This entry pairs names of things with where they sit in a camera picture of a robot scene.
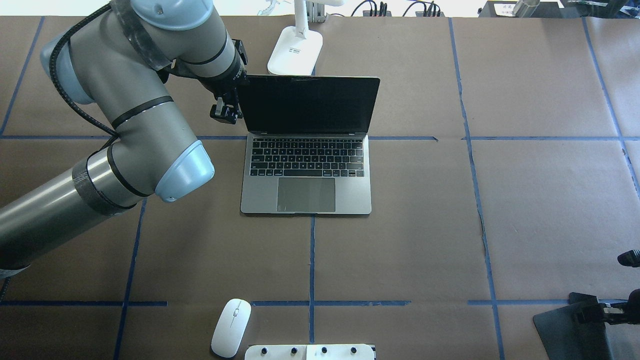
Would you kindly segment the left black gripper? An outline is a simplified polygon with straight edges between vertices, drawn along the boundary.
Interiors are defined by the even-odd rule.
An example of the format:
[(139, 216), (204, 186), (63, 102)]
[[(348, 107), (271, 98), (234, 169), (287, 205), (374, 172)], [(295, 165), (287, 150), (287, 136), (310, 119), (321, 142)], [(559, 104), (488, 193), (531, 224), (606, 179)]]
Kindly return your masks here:
[(215, 95), (210, 109), (210, 118), (223, 124), (235, 125), (243, 119), (237, 95), (238, 86), (247, 83), (248, 63), (245, 46), (241, 39), (231, 39), (235, 48), (229, 68), (213, 77), (199, 78), (199, 82)]

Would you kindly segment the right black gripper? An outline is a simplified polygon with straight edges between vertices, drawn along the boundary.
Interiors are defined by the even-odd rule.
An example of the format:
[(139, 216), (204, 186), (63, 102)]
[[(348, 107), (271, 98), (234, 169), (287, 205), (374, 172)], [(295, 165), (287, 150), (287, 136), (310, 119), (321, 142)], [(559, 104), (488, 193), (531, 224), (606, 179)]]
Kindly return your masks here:
[(587, 306), (574, 314), (579, 324), (606, 323), (609, 325), (640, 324), (640, 289), (633, 290), (628, 297), (625, 311), (617, 307)]

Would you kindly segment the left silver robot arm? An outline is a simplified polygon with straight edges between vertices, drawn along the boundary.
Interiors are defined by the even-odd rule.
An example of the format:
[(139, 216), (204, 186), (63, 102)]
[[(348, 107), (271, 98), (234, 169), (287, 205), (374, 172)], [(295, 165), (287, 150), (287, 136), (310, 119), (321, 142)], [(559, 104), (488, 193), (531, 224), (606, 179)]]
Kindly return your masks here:
[(67, 106), (109, 137), (1, 209), (2, 279), (151, 195), (174, 202), (213, 178), (208, 153), (166, 89), (170, 75), (210, 91), (210, 118), (242, 118), (243, 43), (212, 0), (110, 0), (46, 44), (40, 59)]

